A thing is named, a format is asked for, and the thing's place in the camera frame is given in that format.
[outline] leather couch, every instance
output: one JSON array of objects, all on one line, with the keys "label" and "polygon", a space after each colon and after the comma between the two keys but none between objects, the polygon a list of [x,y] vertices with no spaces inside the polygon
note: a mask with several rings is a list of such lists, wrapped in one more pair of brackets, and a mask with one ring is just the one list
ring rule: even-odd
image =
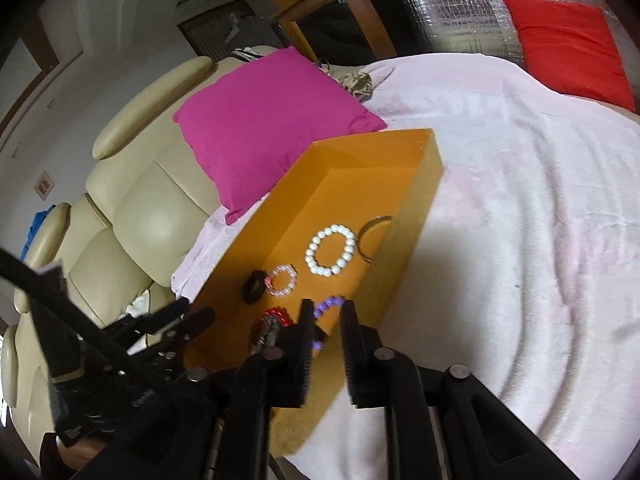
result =
[{"label": "leather couch", "polygon": [[[26,263],[61,260],[69,297],[98,326],[118,319],[147,289],[151,311],[173,300],[171,274],[220,199],[172,115],[189,95],[242,64],[196,57],[140,92],[97,137],[86,193],[73,205],[57,205],[38,231]],[[2,393],[38,460],[43,434],[53,430],[47,365],[27,297],[16,290],[14,301],[20,321],[4,336]]]}]

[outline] orange cardboard box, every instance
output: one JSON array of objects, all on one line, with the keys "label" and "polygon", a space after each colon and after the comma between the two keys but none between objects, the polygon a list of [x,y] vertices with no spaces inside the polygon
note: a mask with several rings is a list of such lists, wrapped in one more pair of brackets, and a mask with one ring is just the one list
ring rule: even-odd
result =
[{"label": "orange cardboard box", "polygon": [[[377,326],[404,273],[433,202],[442,162],[431,130],[399,130],[315,142],[293,165],[229,247],[194,302],[212,306],[215,323],[187,348],[187,367],[210,370],[236,367],[248,356],[252,323],[268,308],[287,309],[295,320],[300,301],[319,303],[328,296],[353,298],[362,324]],[[345,269],[330,278],[312,274],[305,250],[316,233],[343,224],[358,233],[376,216],[393,216],[361,243],[372,258],[357,253]],[[331,266],[342,253],[344,238],[327,237],[316,259]],[[269,272],[291,264],[298,272],[293,293],[269,294],[257,303],[242,302],[241,288],[255,269]],[[280,288],[286,274],[275,280]],[[311,368],[310,389],[301,410],[282,409],[271,421],[271,452],[295,452],[309,436],[344,384],[338,311],[329,309],[318,325],[329,334]]]}]

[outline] blue cloth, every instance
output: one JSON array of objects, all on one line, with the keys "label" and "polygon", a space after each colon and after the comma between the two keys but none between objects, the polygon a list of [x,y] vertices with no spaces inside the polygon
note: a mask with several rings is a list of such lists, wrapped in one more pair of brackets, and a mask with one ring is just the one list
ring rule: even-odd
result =
[{"label": "blue cloth", "polygon": [[22,252],[20,253],[21,262],[24,261],[24,258],[27,255],[27,251],[29,250],[29,247],[31,247],[31,244],[33,243],[33,239],[36,237],[36,233],[38,232],[38,229],[40,229],[40,226],[44,222],[44,219],[49,215],[49,213],[51,213],[53,208],[55,208],[54,205],[52,205],[46,211],[37,212],[33,216],[33,220],[31,221],[31,227],[29,227],[29,234],[27,234],[27,241],[24,243],[24,247],[22,248]]}]

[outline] metal bolt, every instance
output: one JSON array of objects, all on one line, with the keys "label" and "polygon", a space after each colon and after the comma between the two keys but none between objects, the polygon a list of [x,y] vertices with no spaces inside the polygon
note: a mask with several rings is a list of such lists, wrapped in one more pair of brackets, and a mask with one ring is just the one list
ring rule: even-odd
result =
[{"label": "metal bolt", "polygon": [[196,366],[187,372],[187,379],[192,383],[199,383],[209,377],[209,371],[204,366]]},{"label": "metal bolt", "polygon": [[456,379],[466,379],[469,377],[469,370],[465,365],[453,365],[449,368],[449,373]]},{"label": "metal bolt", "polygon": [[389,361],[389,359],[393,359],[394,351],[391,348],[387,348],[386,346],[381,346],[380,348],[376,348],[376,351],[373,352],[373,355],[380,361]]},{"label": "metal bolt", "polygon": [[275,361],[280,359],[283,355],[284,352],[282,351],[282,348],[278,348],[277,346],[272,346],[262,352],[262,357],[267,359],[267,361]]}]

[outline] red cushion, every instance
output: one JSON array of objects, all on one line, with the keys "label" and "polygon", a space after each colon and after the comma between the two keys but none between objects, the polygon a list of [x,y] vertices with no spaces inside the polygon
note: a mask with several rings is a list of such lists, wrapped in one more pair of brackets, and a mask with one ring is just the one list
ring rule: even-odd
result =
[{"label": "red cushion", "polygon": [[504,0],[522,44],[525,69],[562,94],[636,111],[602,11],[550,0]]}]

